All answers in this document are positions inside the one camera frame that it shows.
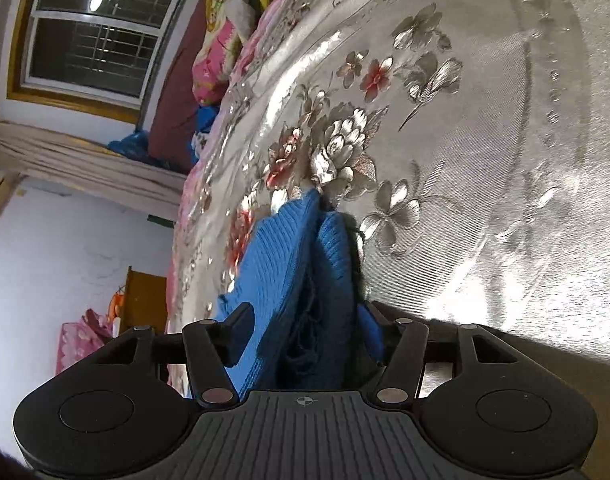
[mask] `curtain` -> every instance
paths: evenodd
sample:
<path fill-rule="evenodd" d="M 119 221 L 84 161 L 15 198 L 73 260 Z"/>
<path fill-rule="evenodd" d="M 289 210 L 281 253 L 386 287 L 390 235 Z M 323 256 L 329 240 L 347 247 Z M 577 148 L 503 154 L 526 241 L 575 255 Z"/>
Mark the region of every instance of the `curtain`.
<path fill-rule="evenodd" d="M 42 178 L 176 220 L 185 176 L 66 134 L 0 123 L 0 170 Z"/>

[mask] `pink flower pattern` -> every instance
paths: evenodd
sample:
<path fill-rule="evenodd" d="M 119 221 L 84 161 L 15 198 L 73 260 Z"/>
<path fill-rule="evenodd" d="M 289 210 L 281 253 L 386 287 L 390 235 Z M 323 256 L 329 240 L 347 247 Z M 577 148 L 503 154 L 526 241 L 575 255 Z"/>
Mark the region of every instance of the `pink flower pattern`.
<path fill-rule="evenodd" d="M 367 74 L 361 82 L 361 90 L 365 92 L 366 103 L 371 103 L 378 97 L 379 92 L 384 92 L 389 88 L 388 74 L 392 63 L 391 57 L 387 57 L 382 63 L 379 63 L 377 59 L 371 60 Z"/>
<path fill-rule="evenodd" d="M 270 146 L 270 160 L 265 172 L 268 189 L 282 188 L 287 184 L 296 165 L 300 138 L 300 128 L 285 128 L 278 142 Z"/>
<path fill-rule="evenodd" d="M 232 219 L 229 228 L 229 241 L 227 242 L 227 266 L 236 275 L 239 264 L 245 256 L 247 244 L 254 228 L 254 212 L 250 209 L 240 208 Z"/>

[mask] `logo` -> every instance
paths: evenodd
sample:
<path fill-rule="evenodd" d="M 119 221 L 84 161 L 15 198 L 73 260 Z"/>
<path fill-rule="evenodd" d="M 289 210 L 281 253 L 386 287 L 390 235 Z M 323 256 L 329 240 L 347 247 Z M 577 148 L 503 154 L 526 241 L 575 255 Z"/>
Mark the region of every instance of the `logo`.
<path fill-rule="evenodd" d="M 301 406 L 309 406 L 311 403 L 316 402 L 315 399 L 312 399 L 311 397 L 299 397 L 298 399 L 296 399 L 296 402 L 299 403 Z"/>

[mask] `white wall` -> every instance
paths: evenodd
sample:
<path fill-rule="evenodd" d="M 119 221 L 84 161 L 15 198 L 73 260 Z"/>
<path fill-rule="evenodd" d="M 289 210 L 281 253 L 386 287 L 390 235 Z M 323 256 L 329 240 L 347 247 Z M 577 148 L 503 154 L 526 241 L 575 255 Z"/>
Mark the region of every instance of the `white wall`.
<path fill-rule="evenodd" d="M 53 377 L 61 324 L 106 313 L 130 265 L 165 276 L 173 235 L 112 202 L 39 180 L 21 187 L 0 218 L 0 448 L 18 458 L 12 416 Z"/>

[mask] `bedspread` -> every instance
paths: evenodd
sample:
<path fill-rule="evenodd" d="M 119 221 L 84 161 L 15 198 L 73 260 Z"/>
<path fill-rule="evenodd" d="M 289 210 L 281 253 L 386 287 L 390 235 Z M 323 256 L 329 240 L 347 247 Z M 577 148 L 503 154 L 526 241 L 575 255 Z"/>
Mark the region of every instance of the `bedspread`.
<path fill-rule="evenodd" d="M 610 364 L 610 0 L 279 0 L 264 20 L 185 185 L 173 329 L 316 187 L 364 298 Z"/>

